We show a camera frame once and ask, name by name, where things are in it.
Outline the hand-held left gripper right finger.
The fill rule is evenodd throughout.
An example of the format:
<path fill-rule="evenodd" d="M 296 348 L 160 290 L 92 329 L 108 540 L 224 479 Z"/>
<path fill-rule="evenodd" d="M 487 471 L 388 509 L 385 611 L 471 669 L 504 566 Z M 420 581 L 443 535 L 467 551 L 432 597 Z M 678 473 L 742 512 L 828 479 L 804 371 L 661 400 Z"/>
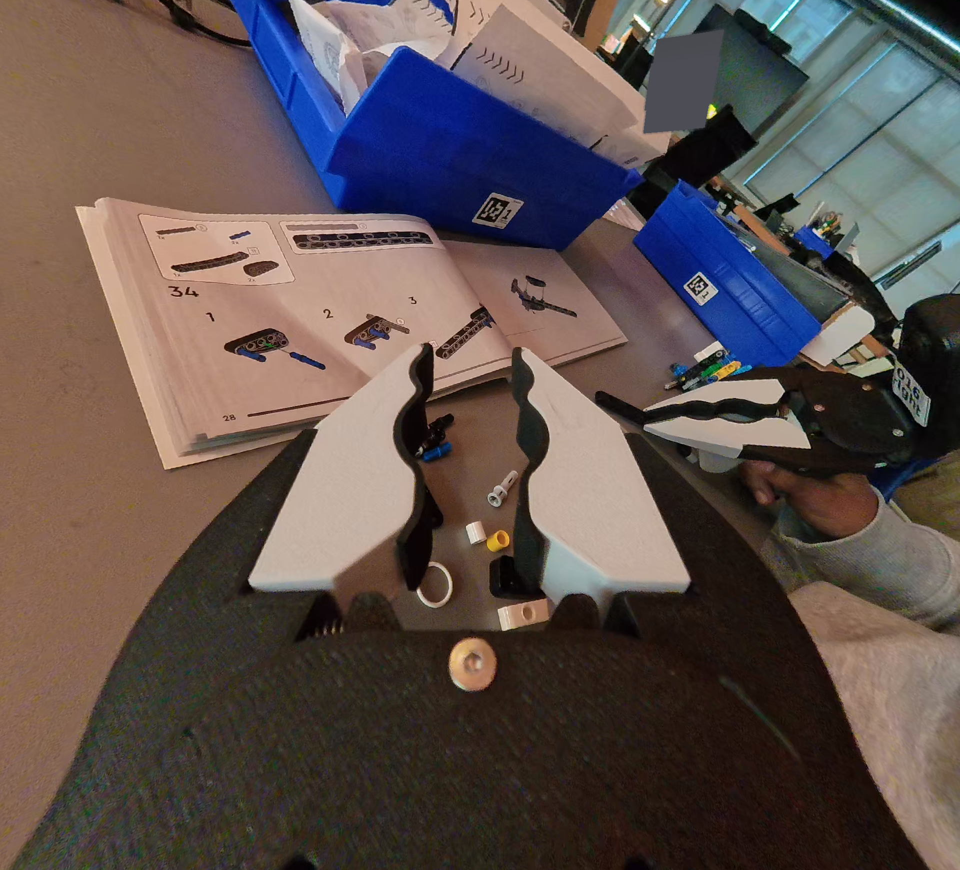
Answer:
<path fill-rule="evenodd" d="M 517 483 L 513 570 L 558 604 L 683 593 L 690 575 L 619 423 L 528 348 L 511 356 Z"/>

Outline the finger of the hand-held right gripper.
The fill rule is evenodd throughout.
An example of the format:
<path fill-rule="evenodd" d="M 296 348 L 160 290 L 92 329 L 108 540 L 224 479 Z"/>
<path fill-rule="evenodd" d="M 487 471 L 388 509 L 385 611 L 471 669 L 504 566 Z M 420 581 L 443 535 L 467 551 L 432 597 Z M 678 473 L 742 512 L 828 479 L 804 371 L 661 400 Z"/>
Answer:
<path fill-rule="evenodd" d="M 646 413 L 651 417 L 645 431 L 666 441 L 706 451 L 716 456 L 739 457 L 749 449 L 786 449 L 791 452 L 812 451 L 810 438 L 795 416 L 781 411 L 760 419 L 733 420 L 727 417 L 697 419 L 690 415 L 667 419 L 654 417 L 658 411 Z"/>
<path fill-rule="evenodd" d="M 643 410 L 644 422 L 678 418 L 694 421 L 758 422 L 780 417 L 787 390 L 776 376 L 729 377 L 705 384 Z"/>

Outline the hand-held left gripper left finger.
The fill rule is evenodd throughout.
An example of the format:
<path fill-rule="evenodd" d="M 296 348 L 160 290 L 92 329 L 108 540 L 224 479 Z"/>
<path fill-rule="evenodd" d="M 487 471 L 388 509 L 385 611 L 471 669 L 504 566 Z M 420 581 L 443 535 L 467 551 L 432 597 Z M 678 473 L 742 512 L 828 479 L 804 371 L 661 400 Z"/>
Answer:
<path fill-rule="evenodd" d="M 434 349 L 415 344 L 316 426 L 249 576 L 259 592 L 416 591 L 438 508 L 416 453 Z"/>

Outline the long black lego beam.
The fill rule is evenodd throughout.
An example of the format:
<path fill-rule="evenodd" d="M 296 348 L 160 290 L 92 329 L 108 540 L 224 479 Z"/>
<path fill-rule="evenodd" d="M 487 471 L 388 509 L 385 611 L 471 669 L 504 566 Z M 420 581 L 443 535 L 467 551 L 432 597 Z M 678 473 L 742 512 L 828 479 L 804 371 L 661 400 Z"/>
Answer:
<path fill-rule="evenodd" d="M 594 393 L 594 403 L 614 416 L 627 420 L 637 427 L 644 427 L 649 419 L 643 409 L 605 391 L 596 391 Z"/>

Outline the person's right forearm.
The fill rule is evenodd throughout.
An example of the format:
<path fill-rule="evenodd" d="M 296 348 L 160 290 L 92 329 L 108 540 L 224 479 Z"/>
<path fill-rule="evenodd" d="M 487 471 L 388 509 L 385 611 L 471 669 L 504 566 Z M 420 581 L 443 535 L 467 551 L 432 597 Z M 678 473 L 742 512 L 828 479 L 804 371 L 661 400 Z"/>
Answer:
<path fill-rule="evenodd" d="M 800 584 L 822 581 L 928 629 L 959 632 L 958 542 L 913 522 L 869 488 L 870 523 L 828 539 L 789 507 L 774 521 L 764 550 Z"/>

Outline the multicolour lego gear assembly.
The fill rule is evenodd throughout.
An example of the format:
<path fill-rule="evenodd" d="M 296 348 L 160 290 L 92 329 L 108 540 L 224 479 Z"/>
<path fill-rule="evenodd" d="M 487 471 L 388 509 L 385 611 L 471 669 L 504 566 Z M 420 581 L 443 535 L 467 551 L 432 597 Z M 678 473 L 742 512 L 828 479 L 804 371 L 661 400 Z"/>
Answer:
<path fill-rule="evenodd" d="M 721 344 L 715 343 L 695 355 L 691 364 L 673 363 L 669 369 L 672 376 L 664 385 L 664 390 L 687 392 L 702 385 L 745 374 L 753 367 L 741 362 Z"/>

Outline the lego instruction booklet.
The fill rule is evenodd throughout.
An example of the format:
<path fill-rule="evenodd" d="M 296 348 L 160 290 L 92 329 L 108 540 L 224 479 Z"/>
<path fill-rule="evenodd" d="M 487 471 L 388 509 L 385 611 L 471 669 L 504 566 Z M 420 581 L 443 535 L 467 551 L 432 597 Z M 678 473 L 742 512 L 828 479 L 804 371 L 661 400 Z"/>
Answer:
<path fill-rule="evenodd" d="M 454 241 L 405 214 L 76 208 L 165 469 L 314 425 L 429 344 L 434 394 L 628 342 L 556 251 Z"/>

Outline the black bent lego beam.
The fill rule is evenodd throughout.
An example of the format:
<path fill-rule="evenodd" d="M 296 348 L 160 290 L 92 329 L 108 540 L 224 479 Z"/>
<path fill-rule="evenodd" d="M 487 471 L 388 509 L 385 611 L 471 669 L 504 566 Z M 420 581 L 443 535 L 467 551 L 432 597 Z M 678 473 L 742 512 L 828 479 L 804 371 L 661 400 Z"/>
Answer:
<path fill-rule="evenodd" d="M 517 571 L 513 555 L 503 554 L 491 560 L 488 575 L 489 592 L 498 600 L 524 600 L 531 594 Z"/>

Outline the white lego beam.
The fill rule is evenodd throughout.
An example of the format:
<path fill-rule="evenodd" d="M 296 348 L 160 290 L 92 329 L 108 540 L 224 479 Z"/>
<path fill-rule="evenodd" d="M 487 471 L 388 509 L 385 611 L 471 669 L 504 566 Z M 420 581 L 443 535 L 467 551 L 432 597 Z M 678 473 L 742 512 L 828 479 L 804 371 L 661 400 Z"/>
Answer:
<path fill-rule="evenodd" d="M 540 598 L 512 603 L 498 608 L 497 616 L 503 632 L 545 624 L 550 619 L 549 601 Z"/>

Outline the person's right hand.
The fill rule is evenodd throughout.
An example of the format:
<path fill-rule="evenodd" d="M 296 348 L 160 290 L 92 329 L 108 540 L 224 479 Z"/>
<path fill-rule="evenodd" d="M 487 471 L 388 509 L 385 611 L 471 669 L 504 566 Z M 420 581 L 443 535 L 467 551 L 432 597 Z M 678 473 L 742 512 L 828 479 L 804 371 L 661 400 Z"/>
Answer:
<path fill-rule="evenodd" d="M 867 477 L 855 473 L 818 478 L 766 461 L 744 461 L 739 476 L 759 505 L 772 507 L 784 500 L 829 540 L 846 539 L 868 528 L 882 502 Z"/>

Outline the small blue plastic bin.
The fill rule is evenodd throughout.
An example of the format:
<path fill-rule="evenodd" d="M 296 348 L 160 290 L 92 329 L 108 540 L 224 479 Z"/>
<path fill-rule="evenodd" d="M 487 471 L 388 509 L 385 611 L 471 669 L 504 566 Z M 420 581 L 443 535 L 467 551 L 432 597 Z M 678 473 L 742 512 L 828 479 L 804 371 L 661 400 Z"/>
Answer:
<path fill-rule="evenodd" d="M 682 180 L 633 245 L 742 364 L 786 366 L 821 333 L 821 324 L 717 214 L 707 195 Z"/>

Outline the dark computer monitor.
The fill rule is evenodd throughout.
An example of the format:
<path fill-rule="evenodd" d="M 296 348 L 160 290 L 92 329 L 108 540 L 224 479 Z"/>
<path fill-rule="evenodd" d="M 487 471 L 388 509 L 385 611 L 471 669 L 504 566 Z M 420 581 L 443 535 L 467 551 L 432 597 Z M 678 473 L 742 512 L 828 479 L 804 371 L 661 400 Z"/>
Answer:
<path fill-rule="evenodd" d="M 763 135 L 788 109 L 809 76 L 789 56 L 792 46 L 749 12 L 713 5 L 696 33 L 722 31 L 711 107 L 730 108 L 753 137 Z"/>

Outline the person's grey sweatshirt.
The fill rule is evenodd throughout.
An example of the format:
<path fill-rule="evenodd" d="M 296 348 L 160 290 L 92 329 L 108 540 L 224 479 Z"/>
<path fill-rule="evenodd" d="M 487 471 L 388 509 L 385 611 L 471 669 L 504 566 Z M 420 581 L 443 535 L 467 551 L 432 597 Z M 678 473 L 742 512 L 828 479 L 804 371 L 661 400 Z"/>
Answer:
<path fill-rule="evenodd" d="M 817 582 L 789 599 L 897 824 L 928 868 L 957 869 L 958 597 L 896 595 L 889 609 Z"/>

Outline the large blue plastic bin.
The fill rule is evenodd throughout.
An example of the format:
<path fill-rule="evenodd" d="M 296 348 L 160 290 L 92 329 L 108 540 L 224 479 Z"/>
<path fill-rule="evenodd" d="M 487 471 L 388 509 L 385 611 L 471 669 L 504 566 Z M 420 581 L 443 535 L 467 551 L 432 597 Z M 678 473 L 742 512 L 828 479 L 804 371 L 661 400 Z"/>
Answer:
<path fill-rule="evenodd" d="M 332 0 L 307 0 L 309 3 Z M 392 0 L 342 0 L 388 4 Z M 452 24 L 445 0 L 431 0 Z M 387 60 L 349 115 L 287 0 L 231 0 L 334 205 L 561 251 L 642 175 L 487 95 L 414 50 Z"/>

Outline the crumpled white paper sheet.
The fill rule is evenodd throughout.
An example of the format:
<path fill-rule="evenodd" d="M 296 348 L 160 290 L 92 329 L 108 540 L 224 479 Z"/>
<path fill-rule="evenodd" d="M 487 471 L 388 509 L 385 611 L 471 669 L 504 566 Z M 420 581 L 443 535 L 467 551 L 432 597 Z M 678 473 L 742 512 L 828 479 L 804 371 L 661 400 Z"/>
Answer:
<path fill-rule="evenodd" d="M 452 37 L 452 24 L 431 0 L 287 1 L 306 51 L 346 116 L 398 49 L 436 61 Z"/>

